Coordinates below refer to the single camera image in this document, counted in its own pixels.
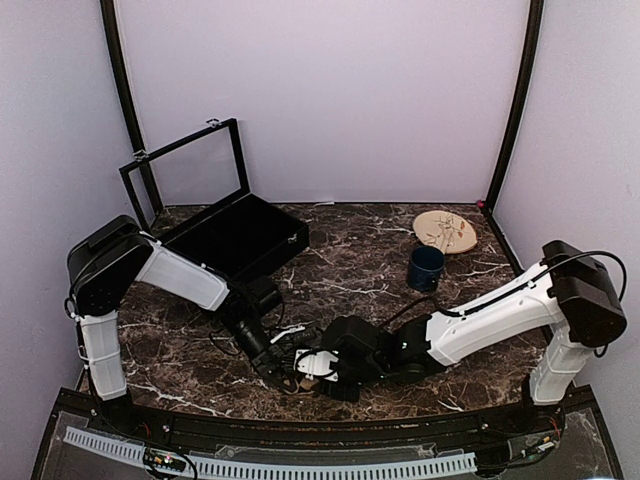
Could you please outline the brown argyle sock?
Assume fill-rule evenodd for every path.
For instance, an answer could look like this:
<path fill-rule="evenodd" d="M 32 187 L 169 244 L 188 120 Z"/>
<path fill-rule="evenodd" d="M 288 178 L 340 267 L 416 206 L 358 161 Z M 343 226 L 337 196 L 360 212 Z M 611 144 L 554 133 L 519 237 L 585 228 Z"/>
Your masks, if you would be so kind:
<path fill-rule="evenodd" d="M 319 380 L 315 378 L 307 378 L 304 375 L 299 374 L 285 374 L 282 378 L 283 390 L 286 394 L 307 394 L 316 389 L 319 384 Z"/>

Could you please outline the black storage box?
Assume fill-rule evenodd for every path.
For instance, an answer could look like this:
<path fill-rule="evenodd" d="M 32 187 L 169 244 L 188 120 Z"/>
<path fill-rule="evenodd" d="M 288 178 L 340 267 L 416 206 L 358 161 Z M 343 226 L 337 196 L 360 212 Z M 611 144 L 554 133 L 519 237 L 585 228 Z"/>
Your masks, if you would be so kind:
<path fill-rule="evenodd" d="M 265 200 L 248 194 L 214 206 L 162 234 L 160 240 L 191 261 L 229 278 L 251 282 L 268 276 L 309 246 L 309 227 Z"/>

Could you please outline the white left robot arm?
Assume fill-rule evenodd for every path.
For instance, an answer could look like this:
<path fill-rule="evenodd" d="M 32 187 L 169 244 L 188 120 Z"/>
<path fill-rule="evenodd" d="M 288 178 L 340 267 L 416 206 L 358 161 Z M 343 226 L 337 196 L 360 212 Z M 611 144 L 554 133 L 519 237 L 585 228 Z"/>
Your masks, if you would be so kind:
<path fill-rule="evenodd" d="M 250 286 L 198 264 L 142 231 L 121 215 L 77 244 L 68 254 L 67 315 L 75 321 L 79 354 L 98 398 L 103 421 L 120 436 L 141 427 L 128 393 L 118 336 L 118 313 L 131 286 L 144 283 L 216 312 L 256 373 L 285 391 L 296 381 L 283 363 L 285 350 L 267 335 L 258 297 Z"/>

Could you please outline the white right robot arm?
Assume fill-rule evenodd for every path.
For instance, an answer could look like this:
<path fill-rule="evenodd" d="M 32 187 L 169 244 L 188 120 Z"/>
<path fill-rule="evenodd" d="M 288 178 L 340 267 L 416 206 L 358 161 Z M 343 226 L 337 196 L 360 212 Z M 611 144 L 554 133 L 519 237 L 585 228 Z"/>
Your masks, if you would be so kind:
<path fill-rule="evenodd" d="M 298 358 L 307 377 L 328 383 L 328 395 L 357 399 L 360 386 L 387 380 L 411 384 L 444 372 L 469 355 L 520 333 L 551 325 L 554 336 L 527 377 L 525 400 L 510 413 L 521 434 L 534 432 L 559 403 L 597 349 L 627 327 L 621 301 L 600 251 L 582 252 L 554 240 L 543 258 L 502 287 L 451 310 L 418 316 L 394 332 L 358 317 L 338 317 L 318 353 Z"/>

